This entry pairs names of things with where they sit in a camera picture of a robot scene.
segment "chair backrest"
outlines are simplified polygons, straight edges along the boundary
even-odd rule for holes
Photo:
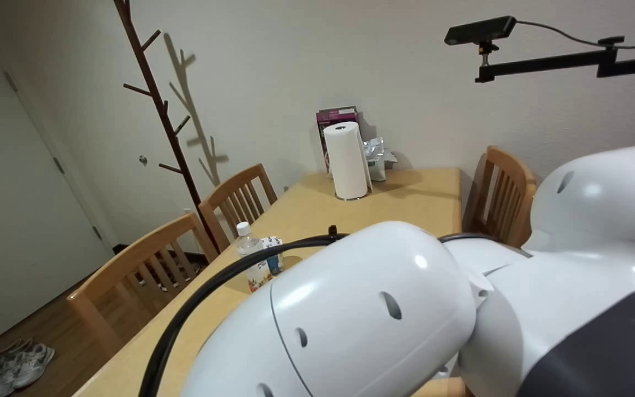
[[[217,186],[214,192],[200,204],[202,218],[207,222],[220,251],[227,249],[230,241],[227,235],[224,234],[214,210],[219,208],[224,218],[227,219],[227,223],[229,223],[229,229],[234,239],[236,239],[239,236],[236,231],[237,223],[244,221],[253,223],[259,218],[260,214],[264,213],[264,208],[252,184],[252,181],[256,178],[261,182],[269,204],[273,204],[276,201],[276,193],[273,186],[271,186],[271,181],[266,176],[266,171],[262,164],[244,169],[239,174],[227,179]]]
[[[177,241],[187,232],[192,232],[208,261],[217,258],[204,226],[196,214],[187,213],[126,247],[68,297],[109,357],[123,344],[94,302],[114,291],[136,315],[134,321],[143,326],[139,317],[147,317],[146,321],[154,317],[196,277],[196,269]]]
[[[481,178],[476,181],[478,193],[469,231],[521,247],[531,236],[531,204],[536,194],[531,169],[512,154],[489,146]],[[489,189],[492,179],[496,182]]]

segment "door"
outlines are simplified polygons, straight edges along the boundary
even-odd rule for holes
[[[109,256],[0,68],[0,334]]]

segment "wooden table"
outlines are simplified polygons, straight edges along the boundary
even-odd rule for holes
[[[413,223],[435,236],[460,231],[459,169],[456,168],[391,170],[386,173],[386,181],[374,183],[373,193],[361,200],[340,201],[334,195],[332,181],[324,173],[307,174],[252,224],[252,231],[257,236],[275,235],[285,242],[326,234],[331,224],[346,233],[382,221]],[[288,251],[284,260],[287,266],[293,266],[317,250]],[[225,250],[76,395],[138,395],[148,358],[172,316],[201,284],[236,259],[232,247]],[[246,277],[240,275],[197,307],[174,345],[159,395],[180,394],[205,339],[248,296]],[[446,397],[457,387],[461,384],[428,382],[414,397]]]

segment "coat rack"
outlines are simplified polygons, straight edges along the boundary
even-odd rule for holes
[[[146,80],[146,86],[148,87],[148,90],[144,90],[143,88],[138,88],[134,85],[126,83],[123,84],[123,87],[128,88],[129,90],[132,90],[136,93],[149,96],[153,100],[153,104],[156,106],[158,116],[161,118],[161,123],[163,124],[164,131],[166,132],[168,142],[171,144],[171,149],[173,149],[173,154],[176,156],[176,161],[178,162],[178,167],[163,163],[160,163],[158,166],[163,169],[168,169],[168,171],[173,171],[174,173],[183,175],[183,178],[186,182],[187,191],[190,192],[192,203],[195,204],[195,210],[200,216],[201,222],[205,227],[205,232],[207,232],[207,235],[209,235],[212,244],[214,244],[214,246],[217,248],[217,242],[214,241],[214,236],[212,236],[212,232],[210,232],[209,226],[207,226],[205,219],[202,218],[202,214],[197,208],[197,206],[199,206],[201,203],[200,195],[199,193],[197,193],[195,182],[192,180],[192,174],[190,173],[190,169],[187,167],[187,162],[183,154],[183,150],[181,149],[180,141],[178,139],[178,134],[180,133],[181,129],[183,129],[183,127],[187,124],[187,121],[190,120],[190,116],[186,116],[176,128],[173,128],[173,124],[171,124],[171,120],[168,116],[168,101],[161,98],[161,93],[159,92],[158,86],[156,85],[156,80],[154,79],[153,73],[151,72],[151,67],[148,64],[148,60],[146,60],[146,55],[144,55],[144,51],[149,48],[149,46],[154,42],[154,40],[156,40],[156,38],[158,38],[159,35],[161,35],[161,31],[156,30],[151,35],[151,37],[149,37],[148,40],[146,40],[142,44],[139,40],[138,34],[136,33],[136,29],[134,29],[134,25],[131,22],[131,0],[114,0],[114,5],[116,5],[116,10],[119,12],[121,23],[124,25],[126,36],[129,38],[131,49],[134,52],[134,56],[136,56],[136,61],[139,64],[139,68],[141,68],[141,74],[143,75],[144,80]]]

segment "white sneaker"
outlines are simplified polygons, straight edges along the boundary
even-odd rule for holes
[[[21,369],[13,381],[13,387],[21,389],[37,381],[45,372],[46,365],[51,362],[54,355],[55,350],[44,344],[37,344],[33,347],[33,350],[26,352]]]
[[[13,393],[13,383],[20,372],[26,355],[26,352],[20,352],[16,355],[14,360],[7,361],[3,364],[3,372],[0,375],[0,397],[6,397]]]

